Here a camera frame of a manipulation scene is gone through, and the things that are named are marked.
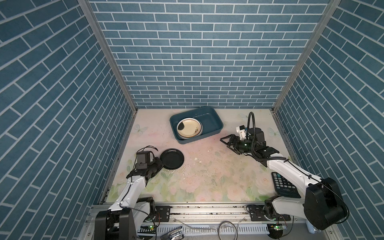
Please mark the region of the black plate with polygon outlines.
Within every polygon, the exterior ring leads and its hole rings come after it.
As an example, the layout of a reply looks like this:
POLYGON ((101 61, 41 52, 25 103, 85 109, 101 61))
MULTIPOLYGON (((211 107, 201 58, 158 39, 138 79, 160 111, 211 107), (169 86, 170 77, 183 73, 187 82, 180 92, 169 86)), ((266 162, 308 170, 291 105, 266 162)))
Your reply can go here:
POLYGON ((165 169, 176 170, 184 164, 185 157, 178 149, 167 149, 160 155, 160 160, 165 169))

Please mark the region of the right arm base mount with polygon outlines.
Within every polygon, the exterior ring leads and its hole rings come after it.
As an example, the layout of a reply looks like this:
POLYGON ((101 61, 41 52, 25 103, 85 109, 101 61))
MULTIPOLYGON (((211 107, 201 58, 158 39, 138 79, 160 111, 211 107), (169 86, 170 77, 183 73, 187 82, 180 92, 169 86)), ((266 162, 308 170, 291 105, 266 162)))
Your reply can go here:
POLYGON ((246 205, 246 211, 249 214, 252 222, 288 222, 292 220, 290 215, 279 215, 274 210, 269 210, 268 207, 262 205, 246 205))

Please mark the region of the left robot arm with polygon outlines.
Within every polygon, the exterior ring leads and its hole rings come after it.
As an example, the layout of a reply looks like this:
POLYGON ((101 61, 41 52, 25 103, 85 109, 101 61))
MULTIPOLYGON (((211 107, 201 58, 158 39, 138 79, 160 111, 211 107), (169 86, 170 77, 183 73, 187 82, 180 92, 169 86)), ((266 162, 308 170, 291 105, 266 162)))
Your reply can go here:
POLYGON ((163 162, 151 158, 144 151, 137 154, 137 163, 127 175, 127 184, 118 199, 106 211, 101 211, 95 219, 95 240, 136 240, 146 219, 156 225, 156 207, 152 197, 141 198, 148 181, 163 168, 163 162))

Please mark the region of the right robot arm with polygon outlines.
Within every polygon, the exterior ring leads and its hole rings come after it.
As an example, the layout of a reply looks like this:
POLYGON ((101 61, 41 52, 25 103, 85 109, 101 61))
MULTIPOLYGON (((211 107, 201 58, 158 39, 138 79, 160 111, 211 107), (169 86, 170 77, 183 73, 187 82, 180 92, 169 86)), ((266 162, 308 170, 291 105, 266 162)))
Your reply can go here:
POLYGON ((277 194, 265 200, 267 219, 290 215, 305 219, 315 229, 325 230, 349 218, 350 210, 335 180, 313 175, 269 147, 260 128, 248 130, 240 126, 237 132, 221 138, 221 143, 235 154, 251 157, 273 172, 277 194))

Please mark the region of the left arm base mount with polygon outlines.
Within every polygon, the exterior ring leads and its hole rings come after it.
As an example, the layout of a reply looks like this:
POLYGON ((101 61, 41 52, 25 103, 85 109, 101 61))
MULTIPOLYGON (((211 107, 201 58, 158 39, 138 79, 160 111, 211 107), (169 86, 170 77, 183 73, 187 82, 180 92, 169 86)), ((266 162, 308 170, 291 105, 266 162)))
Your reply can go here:
POLYGON ((171 206, 155 206, 150 207, 149 217, 145 222, 169 222, 171 214, 171 206))

